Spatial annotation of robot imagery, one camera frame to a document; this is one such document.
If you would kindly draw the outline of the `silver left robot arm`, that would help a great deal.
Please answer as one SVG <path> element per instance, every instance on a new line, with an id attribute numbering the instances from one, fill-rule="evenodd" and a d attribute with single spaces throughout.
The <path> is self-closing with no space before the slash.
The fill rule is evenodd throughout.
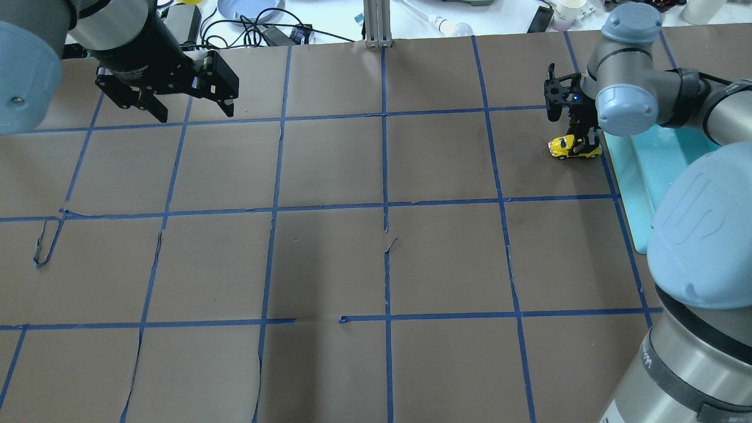
<path id="1" fill-rule="evenodd" d="M 166 123 L 159 96 L 183 93 L 234 116 L 237 74 L 215 50 L 186 55 L 153 1 L 3 1 L 2 134 L 45 120 L 62 82 L 67 36 L 99 62 L 96 86 L 119 108 L 145 110 Z"/>

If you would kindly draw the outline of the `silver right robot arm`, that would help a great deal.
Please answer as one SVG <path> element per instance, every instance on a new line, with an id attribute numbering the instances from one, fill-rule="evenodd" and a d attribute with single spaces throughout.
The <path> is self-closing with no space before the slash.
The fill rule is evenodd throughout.
<path id="1" fill-rule="evenodd" d="M 634 136 L 690 127 L 718 146 L 661 198 L 647 262 L 663 313 L 609 398 L 601 422 L 750 421 L 750 79 L 655 70 L 662 27 L 652 5 L 610 12 L 585 72 L 548 69 L 548 118 Z"/>

